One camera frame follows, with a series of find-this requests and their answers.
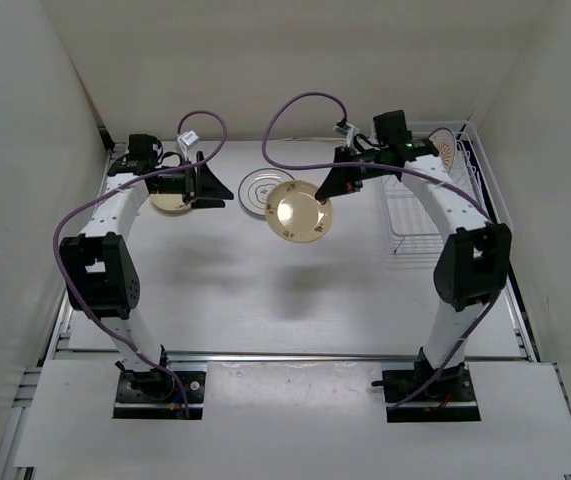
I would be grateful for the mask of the plain beige plate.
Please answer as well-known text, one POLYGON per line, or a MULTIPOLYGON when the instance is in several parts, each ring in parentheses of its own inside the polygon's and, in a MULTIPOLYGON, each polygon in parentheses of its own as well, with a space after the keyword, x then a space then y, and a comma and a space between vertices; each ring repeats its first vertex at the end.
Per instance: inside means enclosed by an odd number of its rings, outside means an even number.
POLYGON ((183 200, 181 194, 151 194, 152 206, 165 215, 183 215, 191 211, 191 204, 183 200))

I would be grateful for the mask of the white plate green rim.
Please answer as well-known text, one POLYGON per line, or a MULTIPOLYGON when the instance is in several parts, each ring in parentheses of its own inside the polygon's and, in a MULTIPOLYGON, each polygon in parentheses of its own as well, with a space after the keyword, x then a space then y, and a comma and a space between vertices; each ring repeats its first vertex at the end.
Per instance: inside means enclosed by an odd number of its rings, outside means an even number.
POLYGON ((291 174, 276 168, 251 171, 242 179, 237 190, 242 209, 250 216, 263 220, 267 198, 271 191, 293 179, 291 174))

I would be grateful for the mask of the beige plate small motifs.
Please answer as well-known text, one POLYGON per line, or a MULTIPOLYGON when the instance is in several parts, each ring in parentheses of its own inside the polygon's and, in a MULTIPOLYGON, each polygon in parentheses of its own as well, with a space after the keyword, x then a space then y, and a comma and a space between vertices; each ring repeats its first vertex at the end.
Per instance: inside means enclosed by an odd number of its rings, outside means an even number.
POLYGON ((326 235, 333 225, 334 207, 329 199, 317 200, 317 190, 316 185, 303 180, 274 187, 264 209, 270 229, 294 243, 311 243, 326 235))

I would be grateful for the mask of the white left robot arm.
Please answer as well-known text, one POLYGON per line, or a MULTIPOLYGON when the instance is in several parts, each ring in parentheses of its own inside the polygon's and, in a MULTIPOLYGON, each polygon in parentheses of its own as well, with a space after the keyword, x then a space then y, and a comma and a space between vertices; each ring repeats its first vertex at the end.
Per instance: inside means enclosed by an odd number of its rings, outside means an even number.
POLYGON ((170 371, 164 347, 150 335, 137 307, 141 286, 126 240, 140 208, 152 194, 174 194, 191 209, 222 208, 233 193, 184 135, 178 164, 149 134, 132 134, 126 153, 107 173, 104 196, 76 236, 61 240, 56 254, 74 309, 107 334, 122 356, 117 366, 131 387, 155 401, 173 399, 183 385, 170 371))

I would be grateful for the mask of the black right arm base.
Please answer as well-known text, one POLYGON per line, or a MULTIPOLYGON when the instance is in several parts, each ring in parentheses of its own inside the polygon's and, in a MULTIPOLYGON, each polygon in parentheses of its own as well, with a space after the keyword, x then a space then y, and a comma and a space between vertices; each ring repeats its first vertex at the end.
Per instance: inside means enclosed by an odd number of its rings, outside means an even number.
POLYGON ((467 368, 457 376, 443 375, 411 400, 394 408, 417 390, 423 381, 412 370, 384 370, 371 383, 383 392, 388 423, 479 422, 481 414, 471 374, 467 368))

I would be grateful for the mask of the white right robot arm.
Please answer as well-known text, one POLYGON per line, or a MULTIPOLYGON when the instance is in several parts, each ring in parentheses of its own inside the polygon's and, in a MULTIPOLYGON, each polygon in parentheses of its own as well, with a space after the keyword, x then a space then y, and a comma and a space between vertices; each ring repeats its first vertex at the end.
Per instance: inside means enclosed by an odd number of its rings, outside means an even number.
POLYGON ((436 226, 443 242, 433 271, 439 305, 414 366, 415 390, 435 400, 461 375, 467 340, 506 285, 512 232, 453 183, 434 136, 413 136, 403 111, 376 116, 374 130, 369 147, 353 139, 336 148, 316 198, 356 193, 368 179, 393 175, 436 226))

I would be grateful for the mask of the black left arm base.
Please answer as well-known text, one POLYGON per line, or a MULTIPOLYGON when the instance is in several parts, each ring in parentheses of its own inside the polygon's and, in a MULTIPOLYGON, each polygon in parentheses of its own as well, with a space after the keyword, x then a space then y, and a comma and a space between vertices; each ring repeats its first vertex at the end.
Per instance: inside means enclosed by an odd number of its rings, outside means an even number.
POLYGON ((205 371, 175 371, 185 389, 189 416, 184 413, 185 402, 173 379, 159 388, 141 386, 132 375, 122 372, 116 388, 112 417, 136 420, 201 420, 204 412, 207 373, 205 371))

